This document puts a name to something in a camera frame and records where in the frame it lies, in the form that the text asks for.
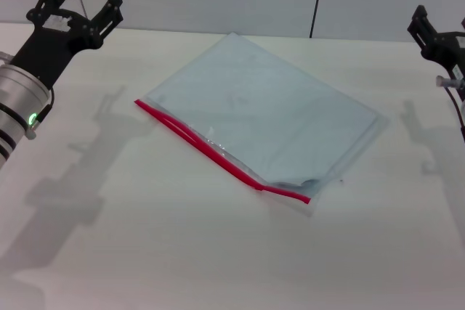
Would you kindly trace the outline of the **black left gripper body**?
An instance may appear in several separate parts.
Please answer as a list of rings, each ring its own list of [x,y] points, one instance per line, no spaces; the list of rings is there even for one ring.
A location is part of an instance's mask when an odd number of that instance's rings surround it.
[[[46,28],[44,24],[52,15],[67,18],[70,29]],[[76,54],[102,46],[97,32],[102,23],[97,15],[89,20],[66,9],[31,9],[26,18],[33,23],[33,32],[10,64],[30,73],[47,89],[54,86]]]

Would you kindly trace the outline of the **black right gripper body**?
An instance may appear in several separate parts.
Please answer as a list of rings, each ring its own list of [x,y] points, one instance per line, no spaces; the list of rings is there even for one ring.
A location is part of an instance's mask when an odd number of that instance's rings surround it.
[[[464,101],[464,32],[423,35],[421,56],[443,67],[450,79],[458,81],[458,95]]]

